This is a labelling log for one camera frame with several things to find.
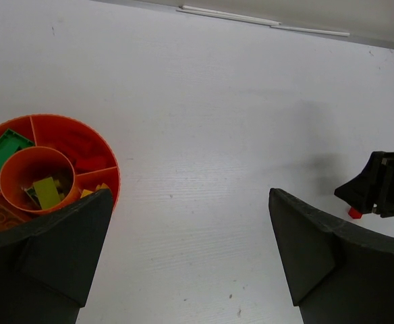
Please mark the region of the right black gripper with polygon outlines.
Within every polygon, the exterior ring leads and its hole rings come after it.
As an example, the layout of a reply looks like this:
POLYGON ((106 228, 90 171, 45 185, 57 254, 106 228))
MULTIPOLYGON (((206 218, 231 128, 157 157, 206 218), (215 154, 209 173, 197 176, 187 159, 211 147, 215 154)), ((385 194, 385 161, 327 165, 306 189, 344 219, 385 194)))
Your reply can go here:
POLYGON ((394 217, 394 153, 373 152, 363 170, 334 195, 360 213, 394 217))

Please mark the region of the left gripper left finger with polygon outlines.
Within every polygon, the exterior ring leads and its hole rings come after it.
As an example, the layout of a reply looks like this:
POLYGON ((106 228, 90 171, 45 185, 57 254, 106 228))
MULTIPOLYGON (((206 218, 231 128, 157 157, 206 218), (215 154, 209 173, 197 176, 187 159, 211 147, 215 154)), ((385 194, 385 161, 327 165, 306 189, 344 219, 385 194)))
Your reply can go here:
POLYGON ((112 212, 104 189, 0 232, 0 323, 75 323, 112 212))

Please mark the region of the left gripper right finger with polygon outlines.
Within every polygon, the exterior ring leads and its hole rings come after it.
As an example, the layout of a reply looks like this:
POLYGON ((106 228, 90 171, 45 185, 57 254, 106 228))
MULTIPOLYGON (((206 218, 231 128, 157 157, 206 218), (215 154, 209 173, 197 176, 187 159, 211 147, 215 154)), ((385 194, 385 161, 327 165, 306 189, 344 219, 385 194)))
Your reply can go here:
POLYGON ((304 323, 394 323, 394 238, 272 188, 269 213, 304 323))

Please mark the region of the tiny red lego cube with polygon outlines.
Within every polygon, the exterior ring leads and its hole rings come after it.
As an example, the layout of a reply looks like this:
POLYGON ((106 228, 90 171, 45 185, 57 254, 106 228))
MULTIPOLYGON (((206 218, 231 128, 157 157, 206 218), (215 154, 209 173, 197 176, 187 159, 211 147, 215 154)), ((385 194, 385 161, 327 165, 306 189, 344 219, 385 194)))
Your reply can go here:
POLYGON ((349 215, 352 219, 355 219, 355 220, 361 219, 362 216, 363 216, 363 214, 362 214, 361 212, 359 212, 358 210, 356 210, 356 209, 353 208, 353 207, 350 207, 350 208, 349 208, 348 215, 349 215))

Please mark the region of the lime green lego brick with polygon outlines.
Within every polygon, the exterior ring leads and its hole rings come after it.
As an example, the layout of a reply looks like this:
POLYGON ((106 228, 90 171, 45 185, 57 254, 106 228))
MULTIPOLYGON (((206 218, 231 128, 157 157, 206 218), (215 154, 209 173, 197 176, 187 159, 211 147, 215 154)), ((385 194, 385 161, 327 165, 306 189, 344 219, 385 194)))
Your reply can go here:
POLYGON ((42 210, 51 209, 61 202, 55 180, 52 177, 36 181, 32 186, 42 210))

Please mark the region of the small yellow lego brick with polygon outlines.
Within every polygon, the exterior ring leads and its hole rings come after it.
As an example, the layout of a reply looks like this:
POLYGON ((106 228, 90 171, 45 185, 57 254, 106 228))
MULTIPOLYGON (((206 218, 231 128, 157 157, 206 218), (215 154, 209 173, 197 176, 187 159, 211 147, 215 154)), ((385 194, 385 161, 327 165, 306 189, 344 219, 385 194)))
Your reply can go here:
POLYGON ((108 189, 109 190, 110 187, 106 183, 102 183, 102 184, 96 185, 94 190, 83 189, 82 192, 81 192, 80 198, 84 198, 84 197, 86 197, 88 195, 91 195, 91 194, 95 193, 96 191, 103 190, 103 189, 108 189))

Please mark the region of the orange round divided container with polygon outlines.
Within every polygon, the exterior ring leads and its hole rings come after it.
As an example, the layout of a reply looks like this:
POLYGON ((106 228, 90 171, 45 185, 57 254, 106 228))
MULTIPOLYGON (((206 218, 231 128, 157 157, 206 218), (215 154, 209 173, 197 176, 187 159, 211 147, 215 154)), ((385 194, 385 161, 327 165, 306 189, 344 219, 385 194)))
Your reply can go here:
POLYGON ((119 165, 90 126, 51 114, 0 124, 0 232, 104 189, 118 200, 119 165))

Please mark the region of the red lego brick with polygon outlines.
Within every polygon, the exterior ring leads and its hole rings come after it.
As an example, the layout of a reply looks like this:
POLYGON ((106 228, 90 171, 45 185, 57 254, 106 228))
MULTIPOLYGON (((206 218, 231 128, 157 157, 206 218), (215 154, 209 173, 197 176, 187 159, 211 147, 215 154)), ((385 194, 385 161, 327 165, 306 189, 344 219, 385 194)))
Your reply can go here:
POLYGON ((94 143, 88 137, 67 132, 65 141, 69 147, 66 155, 78 172, 86 173, 106 167, 107 160, 95 151, 94 143))

